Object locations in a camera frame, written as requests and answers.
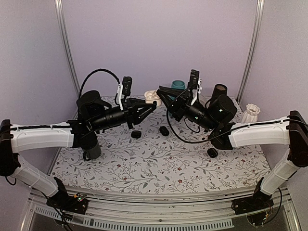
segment small black cylinder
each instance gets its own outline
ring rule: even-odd
[[[210,148],[207,150],[207,154],[211,157],[211,158],[215,158],[218,156],[218,152],[215,148]]]
[[[212,98],[210,105],[218,98],[220,95],[227,95],[228,88],[223,84],[216,84],[212,93]]]

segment leaf pattern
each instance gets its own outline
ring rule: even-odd
[[[103,97],[113,104],[113,97]],[[241,117],[238,108],[233,122]],[[170,119],[174,130],[190,141],[207,138],[203,131],[193,133],[183,121]],[[197,125],[188,123],[197,130]],[[166,126],[164,137],[159,128]],[[259,145],[233,150],[218,150],[210,158],[211,143],[187,144],[178,140],[168,127],[166,108],[161,105],[135,130],[139,139],[131,138],[126,124],[98,135],[102,155],[84,161],[80,148],[63,148],[52,175],[64,184],[94,190],[125,193],[196,193],[254,186],[270,168]]]

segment ribbed white vase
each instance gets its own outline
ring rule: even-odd
[[[258,114],[261,112],[260,108],[252,103],[247,104],[246,111],[244,111],[241,123],[255,123],[258,120]]]

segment purple wall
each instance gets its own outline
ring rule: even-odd
[[[0,120],[33,125],[66,121],[76,94],[65,59],[54,0],[2,0],[0,4]],[[21,153],[47,171],[55,149]],[[30,189],[0,178],[0,229],[20,229]]]
[[[242,106],[255,103],[260,120],[298,110],[308,121],[308,1],[266,0],[252,70]],[[286,147],[265,145],[273,167]],[[300,169],[288,189],[303,230],[308,230],[308,170]]]
[[[203,94],[224,83],[235,96],[250,46],[257,1],[66,0],[65,21],[80,82],[96,68],[133,77],[133,95],[188,82],[201,71]],[[99,73],[85,90],[115,95],[116,82]]]

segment wire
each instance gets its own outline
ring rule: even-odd
[[[65,228],[66,231],[73,231],[72,228],[69,226],[68,222],[65,220],[65,218],[67,219],[68,217],[66,216],[66,214],[62,212],[62,214],[59,212],[59,210],[53,205],[52,201],[50,201],[49,197],[45,195],[45,193],[41,192],[44,197],[49,201],[49,203],[51,204],[51,206],[53,207],[53,209],[59,214],[61,220],[62,220],[62,223],[63,223],[63,228]]]
[[[81,88],[80,88],[80,91],[79,91],[79,96],[78,96],[79,99],[80,99],[80,97],[81,97],[83,87],[85,86],[87,80],[88,80],[93,74],[95,74],[96,72],[99,72],[99,71],[103,71],[103,72],[107,72],[107,73],[111,74],[111,75],[116,79],[117,83],[120,84],[119,78],[118,78],[114,73],[112,73],[111,71],[109,71],[109,70],[107,70],[107,69],[101,69],[101,68],[100,68],[100,69],[96,69],[96,70],[92,71],[90,74],[88,74],[88,76],[87,76],[87,77],[85,78],[85,80],[83,81],[83,83],[82,83],[82,85],[81,85]]]
[[[116,101],[116,99],[117,99],[117,93],[116,93],[115,95],[116,95],[116,96],[115,96],[115,104],[119,106],[119,103]]]
[[[16,178],[14,178],[15,179],[14,183],[11,183],[7,177],[5,177],[5,179],[12,186],[14,186],[16,184],[16,182],[17,182]]]
[[[274,220],[275,217],[277,217],[277,215],[278,215],[278,213],[279,213],[279,211],[280,211],[280,208],[281,208],[281,205],[282,205],[282,192],[281,192],[281,189],[280,189],[280,188],[278,188],[278,190],[279,190],[279,193],[280,193],[280,203],[279,203],[279,207],[278,207],[278,209],[277,209],[277,212],[275,213],[275,215],[274,215],[270,220],[267,220],[266,222],[264,222],[264,224],[268,224],[268,223],[270,223],[272,220]]]
[[[191,128],[187,125],[186,119],[187,119],[187,118],[185,117],[185,118],[184,118],[184,123],[185,123],[186,127],[187,127],[190,131],[192,131],[192,132],[194,132],[194,133],[199,133],[199,132],[200,132],[200,125],[198,126],[198,130],[195,131],[195,130],[191,129]]]
[[[7,129],[0,133],[0,136],[9,131],[16,131],[16,130],[25,130],[25,129],[38,129],[38,128],[72,128],[70,125],[35,125],[35,126],[22,126],[22,127],[15,127]]]
[[[120,84],[119,78],[118,78],[113,72],[111,72],[111,71],[109,71],[109,70],[107,70],[107,69],[102,69],[102,68],[96,69],[96,70],[92,71],[90,74],[88,74],[88,76],[84,79],[84,81],[83,81],[83,83],[82,83],[82,85],[81,85],[81,88],[80,88],[80,90],[79,90],[78,99],[81,98],[82,90],[83,90],[83,88],[84,88],[84,86],[85,86],[87,80],[88,80],[93,74],[95,74],[95,73],[97,73],[97,72],[100,72],[100,71],[107,72],[107,73],[111,74],[111,75],[116,79],[117,83]],[[116,96],[115,96],[115,104],[116,104],[116,105],[119,105],[119,104],[116,102],[117,93],[116,93],[115,95],[116,95]]]
[[[197,102],[200,103],[199,100],[199,90],[200,90],[200,85],[198,84],[198,89],[197,89]]]
[[[166,110],[166,117],[167,117],[167,122],[168,122],[168,125],[171,129],[171,131],[173,132],[173,134],[180,140],[180,141],[183,141],[185,143],[191,143],[191,144],[195,144],[195,143],[205,143],[205,142],[209,142],[209,141],[212,141],[218,137],[221,137],[223,135],[226,135],[228,133],[231,133],[232,131],[235,131],[235,130],[238,130],[238,129],[241,129],[241,128],[246,128],[246,127],[251,127],[251,126],[257,126],[257,125],[267,125],[267,124],[278,124],[278,123],[281,123],[281,122],[287,122],[287,121],[294,121],[294,122],[297,122],[297,123],[300,123],[300,124],[303,124],[305,126],[308,127],[308,124],[305,123],[305,122],[302,122],[302,121],[299,121],[299,120],[296,120],[296,119],[284,119],[283,121],[281,120],[275,120],[275,121],[270,121],[270,122],[259,122],[259,123],[254,123],[254,124],[247,124],[247,125],[243,125],[243,126],[239,126],[239,127],[236,127],[236,128],[233,128],[233,129],[230,129],[224,133],[221,133],[217,136],[214,136],[210,139],[206,139],[206,140],[203,140],[203,141],[187,141],[187,140],[184,140],[183,138],[181,138],[176,132],[175,130],[173,129],[171,123],[170,123],[170,119],[169,119],[169,108],[172,106],[172,104],[182,95],[184,94],[185,92],[187,92],[188,90],[192,89],[195,85],[191,85],[189,88],[185,89],[183,92],[181,92],[170,104],[169,107],[167,107],[167,110]]]

